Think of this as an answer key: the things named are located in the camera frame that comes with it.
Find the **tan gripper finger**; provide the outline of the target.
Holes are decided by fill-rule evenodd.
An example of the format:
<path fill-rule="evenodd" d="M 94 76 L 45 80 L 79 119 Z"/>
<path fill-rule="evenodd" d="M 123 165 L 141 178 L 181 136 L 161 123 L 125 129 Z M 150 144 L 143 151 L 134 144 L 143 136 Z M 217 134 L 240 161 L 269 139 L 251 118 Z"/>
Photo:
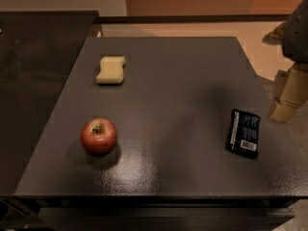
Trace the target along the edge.
<path fill-rule="evenodd" d="M 308 101 L 308 64 L 293 64 L 287 71 L 279 69 L 274 79 L 269 118 L 288 122 Z"/>
<path fill-rule="evenodd" d="M 275 27 L 272 31 L 264 35 L 262 42 L 268 45 L 280 45 L 284 38 L 286 23 L 283 22 Z"/>

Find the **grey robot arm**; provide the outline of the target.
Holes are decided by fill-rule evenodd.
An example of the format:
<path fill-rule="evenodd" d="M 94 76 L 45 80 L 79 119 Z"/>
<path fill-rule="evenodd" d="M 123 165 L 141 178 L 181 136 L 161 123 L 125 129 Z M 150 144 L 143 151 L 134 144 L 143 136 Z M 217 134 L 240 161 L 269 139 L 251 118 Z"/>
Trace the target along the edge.
<path fill-rule="evenodd" d="M 269 118 L 288 122 L 308 101 L 308 0 L 302 0 L 287 20 L 267 33 L 262 42 L 280 45 L 282 54 L 294 64 L 275 77 L 275 94 Z"/>

